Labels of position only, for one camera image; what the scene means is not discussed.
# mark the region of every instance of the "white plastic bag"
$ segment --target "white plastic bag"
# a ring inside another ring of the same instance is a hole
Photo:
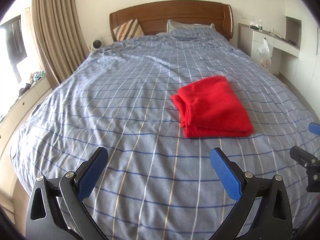
[[[263,45],[258,48],[258,63],[267,70],[271,67],[271,55],[266,39],[263,40]]]

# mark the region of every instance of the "bedspread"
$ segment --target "bedspread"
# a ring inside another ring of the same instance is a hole
[[[184,137],[170,97],[215,75],[227,78],[247,110],[251,136]],[[108,237],[209,239],[234,205],[210,165],[215,147],[243,171],[281,175],[293,225],[303,222],[317,195],[306,192],[305,169],[289,150],[297,145],[319,156],[319,137],[308,131],[312,121],[276,77],[215,30],[177,29],[91,54],[20,128],[11,159],[30,194],[39,174],[61,177],[103,146],[109,161],[84,204]]]

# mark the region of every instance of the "bottle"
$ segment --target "bottle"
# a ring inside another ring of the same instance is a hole
[[[259,22],[259,31],[262,31],[262,20]]]

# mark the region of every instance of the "blue rubber pad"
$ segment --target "blue rubber pad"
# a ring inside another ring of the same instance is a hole
[[[219,176],[228,196],[235,201],[241,197],[241,183],[230,169],[229,165],[215,150],[211,150],[211,165]]]
[[[87,172],[78,182],[77,197],[79,201],[83,201],[85,198],[88,198],[90,196],[107,163],[108,151],[103,148],[94,162],[90,165]]]
[[[310,131],[311,133],[316,134],[316,135],[320,135],[320,125],[319,125],[319,124],[316,124],[316,123],[314,123],[314,122],[311,122],[311,123],[309,124],[309,131]]]

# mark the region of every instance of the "red blanket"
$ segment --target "red blanket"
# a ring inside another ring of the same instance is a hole
[[[191,83],[171,98],[187,138],[245,137],[253,133],[246,110],[223,76]]]

